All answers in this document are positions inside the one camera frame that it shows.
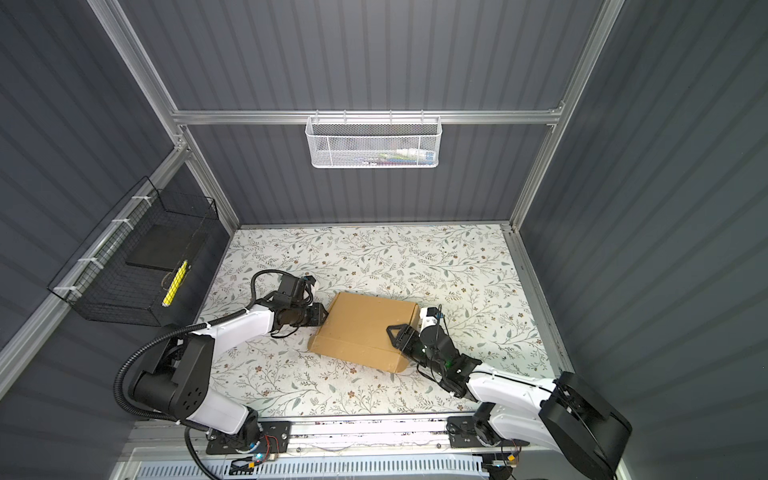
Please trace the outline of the brown cardboard box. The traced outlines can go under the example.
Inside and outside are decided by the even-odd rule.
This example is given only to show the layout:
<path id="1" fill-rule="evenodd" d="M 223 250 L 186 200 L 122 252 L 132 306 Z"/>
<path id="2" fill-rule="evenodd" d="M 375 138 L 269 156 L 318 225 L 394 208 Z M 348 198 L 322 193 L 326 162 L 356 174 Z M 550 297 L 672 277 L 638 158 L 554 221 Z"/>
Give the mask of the brown cardboard box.
<path id="1" fill-rule="evenodd" d="M 389 373 L 403 372 L 410 361 L 392 345 L 387 328 L 419 321 L 415 302 L 338 293 L 327 319 L 308 342 L 308 350 L 322 356 Z"/>

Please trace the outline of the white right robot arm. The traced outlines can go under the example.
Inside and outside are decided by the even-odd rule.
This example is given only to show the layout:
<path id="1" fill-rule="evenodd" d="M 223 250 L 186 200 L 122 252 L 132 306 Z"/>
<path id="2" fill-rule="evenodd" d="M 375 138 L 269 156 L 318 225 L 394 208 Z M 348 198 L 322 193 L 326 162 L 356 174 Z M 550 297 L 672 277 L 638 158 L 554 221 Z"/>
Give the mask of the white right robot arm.
<path id="1" fill-rule="evenodd" d="M 439 375 L 442 390 L 479 404 L 473 429 L 481 443 L 526 441 L 561 453 L 589 479 L 616 477 L 632 425 L 575 373 L 545 379 L 499 370 L 459 352 L 437 323 L 386 332 L 395 349 Z"/>

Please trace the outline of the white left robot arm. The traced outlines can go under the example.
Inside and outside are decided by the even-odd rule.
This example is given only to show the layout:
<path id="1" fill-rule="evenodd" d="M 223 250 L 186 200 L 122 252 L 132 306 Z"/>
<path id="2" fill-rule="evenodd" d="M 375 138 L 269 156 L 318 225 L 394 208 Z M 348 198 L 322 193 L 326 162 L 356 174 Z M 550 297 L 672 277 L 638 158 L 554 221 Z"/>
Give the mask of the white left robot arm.
<path id="1" fill-rule="evenodd" d="M 120 367 L 113 394 L 125 411 L 145 418 L 209 430 L 247 445 L 261 437 L 258 413 L 210 385 L 214 361 L 262 336 L 282 339 L 318 327 L 327 310 L 314 300 L 313 276 L 261 270 L 250 280 L 251 298 L 241 309 L 208 322 L 170 327 L 140 347 Z"/>

